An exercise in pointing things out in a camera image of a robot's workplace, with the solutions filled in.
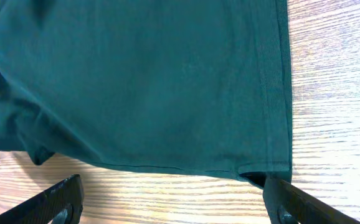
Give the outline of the black t-shirt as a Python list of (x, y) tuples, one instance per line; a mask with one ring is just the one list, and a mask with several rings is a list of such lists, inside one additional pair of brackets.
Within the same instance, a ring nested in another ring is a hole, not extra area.
[(0, 1), (0, 151), (291, 180), (287, 2)]

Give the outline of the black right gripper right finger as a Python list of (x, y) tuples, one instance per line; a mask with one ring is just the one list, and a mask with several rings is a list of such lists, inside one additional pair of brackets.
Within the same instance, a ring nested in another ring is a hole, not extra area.
[(266, 179), (263, 201), (272, 224), (360, 224), (282, 179)]

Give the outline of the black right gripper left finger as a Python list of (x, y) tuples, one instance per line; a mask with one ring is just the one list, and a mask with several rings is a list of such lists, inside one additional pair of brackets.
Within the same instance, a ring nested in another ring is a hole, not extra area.
[(83, 200), (81, 176), (74, 174), (0, 214), (0, 224), (78, 224)]

